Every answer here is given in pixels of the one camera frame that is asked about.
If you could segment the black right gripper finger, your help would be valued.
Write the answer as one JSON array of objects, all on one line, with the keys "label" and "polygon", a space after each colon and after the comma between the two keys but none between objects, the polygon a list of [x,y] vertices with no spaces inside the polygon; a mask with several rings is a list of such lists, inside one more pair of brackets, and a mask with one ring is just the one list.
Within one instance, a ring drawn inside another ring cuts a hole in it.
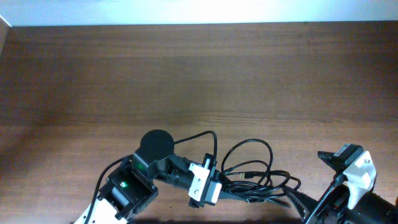
[{"label": "black right gripper finger", "polygon": [[318,201],[301,193],[291,187],[285,186],[283,189],[285,196],[292,202],[302,221],[304,222],[307,217],[313,212],[318,205]]},{"label": "black right gripper finger", "polygon": [[318,151],[317,156],[321,159],[327,166],[331,167],[334,171],[339,170],[338,158],[333,152]]}]

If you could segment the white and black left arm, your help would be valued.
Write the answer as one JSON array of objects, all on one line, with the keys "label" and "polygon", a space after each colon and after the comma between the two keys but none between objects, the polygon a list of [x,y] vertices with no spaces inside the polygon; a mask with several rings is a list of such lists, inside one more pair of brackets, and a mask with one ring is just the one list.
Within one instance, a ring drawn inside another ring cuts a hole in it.
[{"label": "white and black left arm", "polygon": [[194,162],[174,152],[178,142],[164,130],[146,133],[139,148],[131,155],[113,162],[100,175],[88,208],[77,223],[131,223],[158,196],[155,180],[185,189],[189,206],[215,205],[219,199],[253,203],[243,194],[224,190],[230,181],[216,170],[217,153],[206,154],[203,162]]}]

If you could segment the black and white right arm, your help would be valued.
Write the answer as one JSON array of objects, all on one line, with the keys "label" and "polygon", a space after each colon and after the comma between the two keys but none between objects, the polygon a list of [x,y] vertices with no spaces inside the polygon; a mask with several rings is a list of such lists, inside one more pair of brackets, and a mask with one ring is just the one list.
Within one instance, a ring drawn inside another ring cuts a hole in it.
[{"label": "black and white right arm", "polygon": [[336,171],[318,200],[283,188],[302,223],[397,223],[397,206],[373,192],[377,172],[368,151],[357,149],[349,156],[319,151],[318,157]]}]

